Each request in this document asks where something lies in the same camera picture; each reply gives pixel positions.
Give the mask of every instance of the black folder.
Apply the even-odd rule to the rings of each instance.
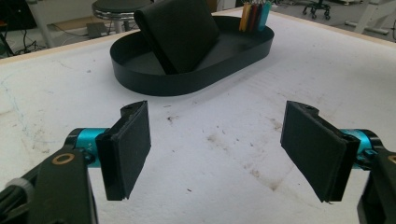
[[[219,36],[205,0],[162,0],[134,19],[167,75],[191,72]]]

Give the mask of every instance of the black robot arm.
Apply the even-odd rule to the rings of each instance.
[[[147,102],[121,109],[110,129],[75,129],[64,146],[0,192],[1,224],[98,223],[88,166],[108,200],[129,198],[150,149]]]
[[[287,102],[281,145],[323,202],[341,201],[353,167],[370,171],[361,223],[396,223],[396,153],[368,130],[338,130],[311,105]]]

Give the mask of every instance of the black oval tray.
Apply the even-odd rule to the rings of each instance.
[[[166,75],[140,32],[120,38],[110,49],[116,79],[131,91],[176,96],[198,91],[268,55],[274,38],[269,27],[239,32],[240,18],[214,16],[214,20],[219,40],[189,73]]]

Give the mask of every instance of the stool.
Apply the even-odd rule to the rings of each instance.
[[[308,8],[311,8],[311,17],[312,19],[316,19],[317,15],[315,14],[317,12],[318,9],[323,9],[324,10],[324,18],[326,19],[326,21],[328,21],[330,19],[330,6],[323,4],[323,0],[319,0],[317,3],[316,2],[312,2],[311,4],[307,5],[304,10],[303,10],[303,14],[306,15],[306,10]]]
[[[129,21],[134,20],[134,12],[151,3],[153,0],[97,0],[92,4],[92,11],[99,19],[114,21],[116,33],[119,34],[122,32],[122,22],[125,31],[129,31]]]

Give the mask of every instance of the table surface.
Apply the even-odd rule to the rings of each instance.
[[[220,14],[240,16],[240,8]],[[0,61],[0,186],[59,149],[75,128],[111,127],[147,100],[151,151],[129,201],[108,202],[90,169],[101,223],[358,223],[367,172],[321,203],[280,146],[286,101],[396,149],[396,46],[272,13],[270,54],[195,93],[155,97],[115,79],[113,35]]]

